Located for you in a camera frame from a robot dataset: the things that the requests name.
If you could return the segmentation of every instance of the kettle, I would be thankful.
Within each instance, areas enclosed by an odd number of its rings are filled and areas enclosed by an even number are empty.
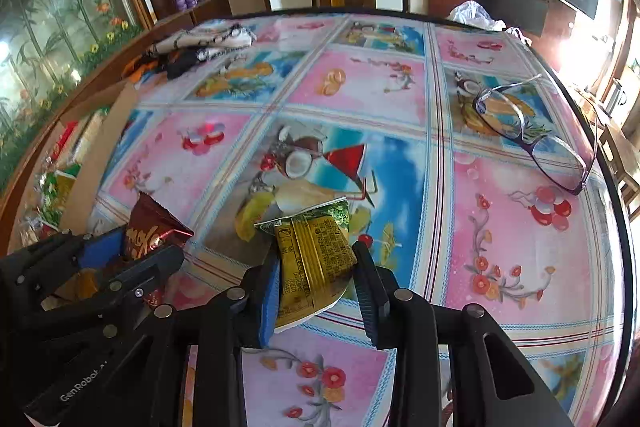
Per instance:
[[[611,116],[611,113],[615,108],[617,108],[619,105],[625,105],[626,103],[626,92],[622,89],[622,84],[620,84],[620,81],[616,78],[612,78],[612,80],[613,80],[613,85],[611,86],[607,103],[604,106],[604,111],[609,116]],[[620,102],[620,99],[623,96],[625,97],[625,99],[622,102]]]

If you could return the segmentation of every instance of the floral glass partition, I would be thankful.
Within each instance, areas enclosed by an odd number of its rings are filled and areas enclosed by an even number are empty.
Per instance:
[[[52,111],[141,31],[126,0],[0,0],[0,194]]]

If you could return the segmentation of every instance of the silver bolt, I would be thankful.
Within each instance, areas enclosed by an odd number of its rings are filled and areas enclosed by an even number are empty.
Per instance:
[[[398,288],[394,291],[394,297],[399,301],[410,301],[414,298],[414,293],[407,288]]]
[[[466,312],[475,319],[484,317],[484,308],[480,304],[469,304],[466,307]]]
[[[158,308],[154,310],[154,315],[159,319],[165,319],[169,315],[171,315],[173,312],[174,312],[174,309],[171,308],[169,304],[160,304]]]
[[[244,290],[240,286],[234,286],[233,288],[229,288],[226,291],[227,298],[231,299],[232,301],[239,301],[245,295],[246,293],[244,293]]]
[[[118,328],[113,324],[107,324],[102,328],[102,334],[108,339],[112,339],[118,334]]]

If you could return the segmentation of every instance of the white plastic bag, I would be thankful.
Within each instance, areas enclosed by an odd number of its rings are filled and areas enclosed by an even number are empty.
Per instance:
[[[507,27],[504,21],[491,19],[491,16],[476,1],[465,1],[460,6],[456,6],[447,19],[495,32],[501,32]]]

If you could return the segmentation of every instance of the red candy wrapper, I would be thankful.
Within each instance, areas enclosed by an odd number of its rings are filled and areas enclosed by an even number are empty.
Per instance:
[[[125,258],[129,261],[149,255],[154,248],[165,243],[184,247],[193,236],[177,217],[145,192],[140,192],[138,202],[131,211],[125,235]],[[158,288],[144,296],[145,302],[155,308],[162,303],[164,288]]]

